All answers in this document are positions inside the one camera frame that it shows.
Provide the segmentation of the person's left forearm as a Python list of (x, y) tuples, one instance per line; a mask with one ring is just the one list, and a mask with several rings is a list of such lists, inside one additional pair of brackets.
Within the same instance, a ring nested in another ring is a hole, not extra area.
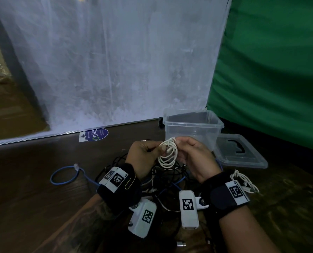
[(97, 253), (116, 218), (96, 194), (32, 253)]

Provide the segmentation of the clear plastic box lid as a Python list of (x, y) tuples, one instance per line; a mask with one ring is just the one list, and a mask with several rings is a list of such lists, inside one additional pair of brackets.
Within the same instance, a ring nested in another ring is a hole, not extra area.
[(268, 168), (266, 159), (240, 134), (221, 133), (213, 152), (224, 166)]

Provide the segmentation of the person's right forearm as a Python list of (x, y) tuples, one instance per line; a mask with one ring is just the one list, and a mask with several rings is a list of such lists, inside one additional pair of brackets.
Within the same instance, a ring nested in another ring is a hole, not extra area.
[(228, 253), (280, 253), (245, 205), (219, 219)]

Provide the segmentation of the person's left hand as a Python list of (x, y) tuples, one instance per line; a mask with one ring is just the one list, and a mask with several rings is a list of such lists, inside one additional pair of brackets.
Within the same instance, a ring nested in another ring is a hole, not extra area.
[(160, 144), (157, 148), (146, 149), (144, 141), (135, 141), (129, 149), (125, 162), (133, 166), (137, 178), (142, 181), (165, 151), (165, 145)]

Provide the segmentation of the translucent white plastic sheet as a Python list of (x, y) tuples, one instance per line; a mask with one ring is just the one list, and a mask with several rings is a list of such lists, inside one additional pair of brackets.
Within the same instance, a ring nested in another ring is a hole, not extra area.
[(232, 0), (0, 0), (50, 133), (206, 107)]

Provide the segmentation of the person's right hand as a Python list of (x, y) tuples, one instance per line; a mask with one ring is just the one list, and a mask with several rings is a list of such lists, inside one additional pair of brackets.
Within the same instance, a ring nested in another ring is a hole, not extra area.
[(185, 164), (199, 183), (222, 172), (212, 152), (197, 140), (197, 147), (177, 148), (177, 161)]

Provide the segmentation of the clear plastic storage box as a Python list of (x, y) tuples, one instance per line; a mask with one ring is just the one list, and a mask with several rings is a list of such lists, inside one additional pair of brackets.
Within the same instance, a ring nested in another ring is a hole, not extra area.
[(165, 140), (190, 136), (213, 151), (224, 123), (210, 110), (164, 109)]

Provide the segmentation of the green cloth backdrop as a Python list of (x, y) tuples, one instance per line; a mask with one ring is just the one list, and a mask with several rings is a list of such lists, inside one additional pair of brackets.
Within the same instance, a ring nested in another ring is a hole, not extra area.
[(232, 0), (207, 108), (313, 149), (313, 0)]

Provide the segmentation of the blue round sticker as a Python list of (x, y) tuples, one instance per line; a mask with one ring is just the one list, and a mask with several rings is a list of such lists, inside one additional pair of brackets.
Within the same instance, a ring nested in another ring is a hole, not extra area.
[(79, 133), (79, 143), (95, 142), (102, 140), (108, 136), (108, 130), (105, 128), (97, 128)]

